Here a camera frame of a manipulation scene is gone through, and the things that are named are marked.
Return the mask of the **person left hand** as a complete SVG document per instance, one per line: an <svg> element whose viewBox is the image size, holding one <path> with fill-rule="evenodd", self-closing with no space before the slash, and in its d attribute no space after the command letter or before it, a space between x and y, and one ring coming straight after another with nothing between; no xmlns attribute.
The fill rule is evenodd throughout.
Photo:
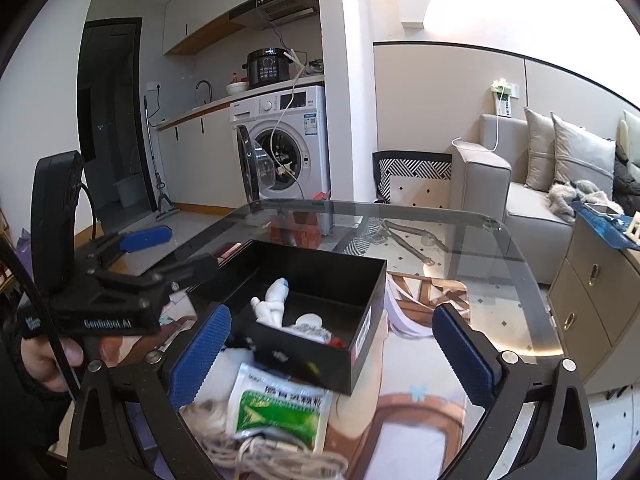
<svg viewBox="0 0 640 480"><path fill-rule="evenodd" d="M119 362L122 337L103 337L100 339L99 356L107 366L115 366ZM81 366L84 362L84 350L78 342L70 338L62 338L61 344L67 361L72 367ZM26 372L37 382L53 392L67 390L58 361L55 359L50 342L46 337L23 339L21 341L21 357Z"/></svg>

